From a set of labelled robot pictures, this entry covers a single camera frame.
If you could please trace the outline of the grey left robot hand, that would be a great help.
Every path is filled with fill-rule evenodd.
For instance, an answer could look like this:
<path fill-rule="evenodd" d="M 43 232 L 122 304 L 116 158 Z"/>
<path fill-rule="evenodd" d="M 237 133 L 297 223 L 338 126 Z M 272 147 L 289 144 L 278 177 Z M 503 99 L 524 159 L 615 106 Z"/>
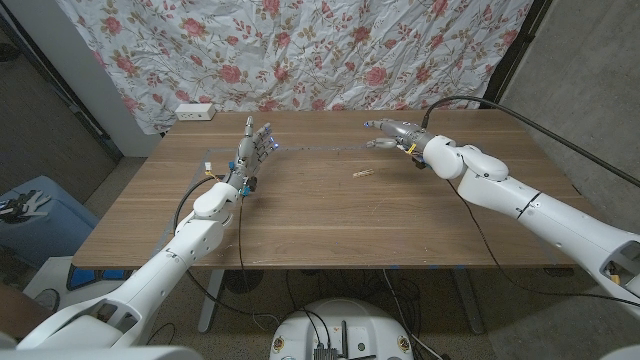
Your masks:
<path fill-rule="evenodd" d="M 230 170 L 224 182 L 233 186 L 244 196 L 255 190 L 260 166 L 279 145 L 271 135 L 271 124 L 266 123 L 258 130 L 254 129 L 254 119 L 248 116 L 244 135 L 230 163 Z"/>

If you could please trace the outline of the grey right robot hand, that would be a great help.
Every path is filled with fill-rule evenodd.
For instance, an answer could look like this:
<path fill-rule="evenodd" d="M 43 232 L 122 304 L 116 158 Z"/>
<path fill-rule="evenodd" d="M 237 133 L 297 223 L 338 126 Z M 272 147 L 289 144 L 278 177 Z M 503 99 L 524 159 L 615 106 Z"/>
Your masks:
<path fill-rule="evenodd" d="M 384 137 L 378 137 L 366 143 L 367 148 L 391 149 L 398 148 L 412 157 L 412 161 L 419 169 L 428 167 L 423 158 L 424 149 L 434 136 L 417 124 L 383 118 L 364 123 L 368 129 L 379 129 Z"/>

